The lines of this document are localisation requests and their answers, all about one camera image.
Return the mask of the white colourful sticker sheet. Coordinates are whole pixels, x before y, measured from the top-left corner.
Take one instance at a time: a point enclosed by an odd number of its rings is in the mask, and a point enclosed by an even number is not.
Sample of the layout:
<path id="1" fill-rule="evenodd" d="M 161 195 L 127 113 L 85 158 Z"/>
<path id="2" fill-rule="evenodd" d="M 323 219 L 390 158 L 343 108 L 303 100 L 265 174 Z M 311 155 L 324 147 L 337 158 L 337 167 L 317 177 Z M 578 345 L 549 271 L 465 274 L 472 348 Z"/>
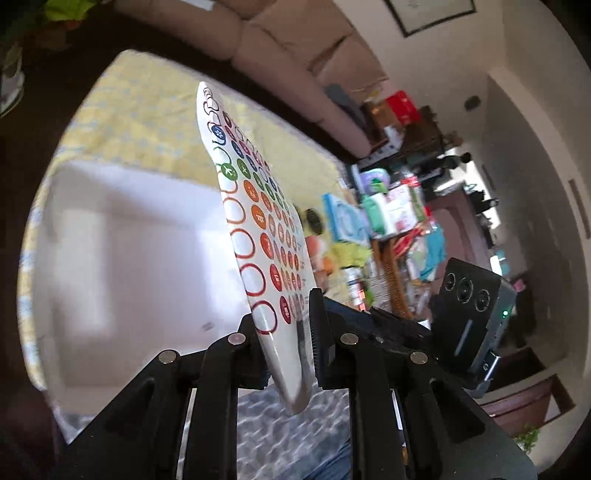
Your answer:
<path id="1" fill-rule="evenodd" d="M 197 87 L 195 111 L 260 347 L 287 411 L 300 413 L 314 383 L 308 297 L 315 288 L 301 221 L 263 155 L 206 82 Z"/>

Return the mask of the blue tissue box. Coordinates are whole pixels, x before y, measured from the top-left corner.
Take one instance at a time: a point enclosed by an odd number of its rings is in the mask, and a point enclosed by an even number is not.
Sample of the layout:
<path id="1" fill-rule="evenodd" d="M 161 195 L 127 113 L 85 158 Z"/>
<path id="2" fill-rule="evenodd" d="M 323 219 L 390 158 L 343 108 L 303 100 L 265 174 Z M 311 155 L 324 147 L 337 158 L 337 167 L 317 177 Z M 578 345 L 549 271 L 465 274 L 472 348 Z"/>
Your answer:
<path id="1" fill-rule="evenodd" d="M 359 208 L 331 193 L 322 195 L 329 231 L 335 242 L 346 242 L 370 247 L 370 237 Z"/>

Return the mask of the white cardboard box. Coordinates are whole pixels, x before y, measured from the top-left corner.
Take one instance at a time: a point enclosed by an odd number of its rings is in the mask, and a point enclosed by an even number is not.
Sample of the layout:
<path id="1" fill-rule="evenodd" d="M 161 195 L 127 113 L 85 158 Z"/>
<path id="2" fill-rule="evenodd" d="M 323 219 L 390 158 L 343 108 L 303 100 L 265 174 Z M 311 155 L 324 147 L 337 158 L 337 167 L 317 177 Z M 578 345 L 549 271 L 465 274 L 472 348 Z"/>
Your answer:
<path id="1" fill-rule="evenodd" d="M 53 175 L 32 310 L 49 397 L 94 415 L 160 351 L 204 350 L 249 312 L 215 188 L 69 161 Z"/>

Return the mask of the yellow checkered tablecloth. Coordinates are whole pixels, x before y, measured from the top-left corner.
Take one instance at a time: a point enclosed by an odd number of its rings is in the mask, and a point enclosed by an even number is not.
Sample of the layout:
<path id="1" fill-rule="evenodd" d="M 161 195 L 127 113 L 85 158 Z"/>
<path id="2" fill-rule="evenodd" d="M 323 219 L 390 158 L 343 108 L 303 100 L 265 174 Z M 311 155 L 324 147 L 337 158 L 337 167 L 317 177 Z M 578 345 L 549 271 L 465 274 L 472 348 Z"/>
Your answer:
<path id="1" fill-rule="evenodd" d="M 32 308 L 32 280 L 37 229 L 53 175 L 62 163 L 83 160 L 216 185 L 197 128 L 195 96 L 201 81 L 221 95 L 230 117 L 270 164 L 283 193 L 298 208 L 320 207 L 325 193 L 344 197 L 344 170 L 338 159 L 287 121 L 204 73 L 152 54 L 123 51 L 94 83 L 61 135 L 24 230 L 17 318 L 26 371 L 38 390 L 47 386 L 38 348 L 41 333 Z"/>

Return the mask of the brown sofa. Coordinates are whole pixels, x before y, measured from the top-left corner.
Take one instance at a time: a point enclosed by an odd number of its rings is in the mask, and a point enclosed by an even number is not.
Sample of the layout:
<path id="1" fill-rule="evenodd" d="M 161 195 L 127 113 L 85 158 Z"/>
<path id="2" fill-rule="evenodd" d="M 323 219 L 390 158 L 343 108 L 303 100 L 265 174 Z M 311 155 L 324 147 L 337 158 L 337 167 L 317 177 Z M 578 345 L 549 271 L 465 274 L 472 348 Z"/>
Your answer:
<path id="1" fill-rule="evenodd" d="M 388 76 L 332 1 L 117 1 L 116 11 L 228 61 L 358 159 L 361 107 Z"/>

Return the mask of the framed wall picture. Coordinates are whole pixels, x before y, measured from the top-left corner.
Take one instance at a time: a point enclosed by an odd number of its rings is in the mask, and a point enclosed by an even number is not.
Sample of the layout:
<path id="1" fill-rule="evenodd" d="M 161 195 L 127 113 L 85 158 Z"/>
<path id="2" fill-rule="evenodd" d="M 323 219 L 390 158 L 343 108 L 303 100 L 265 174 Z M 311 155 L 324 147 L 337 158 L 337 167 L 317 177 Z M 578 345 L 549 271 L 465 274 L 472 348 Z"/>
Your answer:
<path id="1" fill-rule="evenodd" d="M 405 37 L 476 12 L 473 0 L 386 0 Z"/>

